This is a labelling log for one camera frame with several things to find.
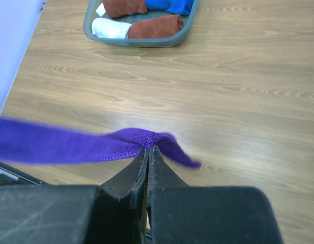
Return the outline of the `purple towel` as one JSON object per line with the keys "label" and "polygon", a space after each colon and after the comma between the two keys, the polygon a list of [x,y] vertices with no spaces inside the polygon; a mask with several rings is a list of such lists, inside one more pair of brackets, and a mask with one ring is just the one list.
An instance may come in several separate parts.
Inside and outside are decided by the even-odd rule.
{"label": "purple towel", "polygon": [[180,165],[200,168],[172,134],[125,128],[94,135],[0,117],[0,159],[29,164],[80,164],[135,157],[142,148],[158,146]]}

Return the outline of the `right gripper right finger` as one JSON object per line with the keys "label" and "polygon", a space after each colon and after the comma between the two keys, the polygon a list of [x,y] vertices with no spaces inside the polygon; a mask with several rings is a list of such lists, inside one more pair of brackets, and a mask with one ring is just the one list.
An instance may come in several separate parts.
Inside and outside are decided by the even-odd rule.
{"label": "right gripper right finger", "polygon": [[149,152],[148,243],[282,243],[271,203],[251,186],[191,187]]}

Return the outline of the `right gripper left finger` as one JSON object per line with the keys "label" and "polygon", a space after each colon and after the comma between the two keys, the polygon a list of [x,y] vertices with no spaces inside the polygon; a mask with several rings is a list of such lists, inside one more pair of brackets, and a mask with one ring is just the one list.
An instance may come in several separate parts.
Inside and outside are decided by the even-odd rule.
{"label": "right gripper left finger", "polygon": [[144,243],[148,157],[100,186],[49,185],[0,162],[0,243]]}

